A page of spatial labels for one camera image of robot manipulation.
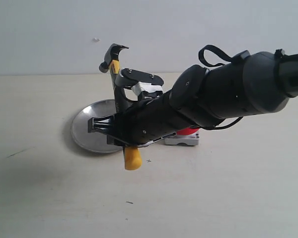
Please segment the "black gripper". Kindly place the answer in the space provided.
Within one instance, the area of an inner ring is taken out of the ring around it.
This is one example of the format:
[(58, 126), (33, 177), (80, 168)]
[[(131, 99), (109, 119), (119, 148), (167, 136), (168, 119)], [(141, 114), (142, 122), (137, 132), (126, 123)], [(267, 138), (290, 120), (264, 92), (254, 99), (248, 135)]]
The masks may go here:
[(109, 133), (109, 136), (131, 146), (142, 146), (193, 127), (192, 120), (170, 104), (171, 93), (155, 99), (129, 103), (122, 113), (88, 120), (88, 133)]

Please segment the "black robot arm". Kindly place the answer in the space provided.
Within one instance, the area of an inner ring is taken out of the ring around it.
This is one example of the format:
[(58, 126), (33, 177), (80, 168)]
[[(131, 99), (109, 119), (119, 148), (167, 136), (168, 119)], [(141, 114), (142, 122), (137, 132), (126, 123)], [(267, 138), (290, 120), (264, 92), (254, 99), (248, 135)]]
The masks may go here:
[(276, 113), (297, 96), (298, 54), (242, 52), (213, 70), (191, 66), (169, 91), (121, 113), (91, 118), (87, 131), (118, 145), (142, 146), (185, 128), (216, 130), (226, 119)]

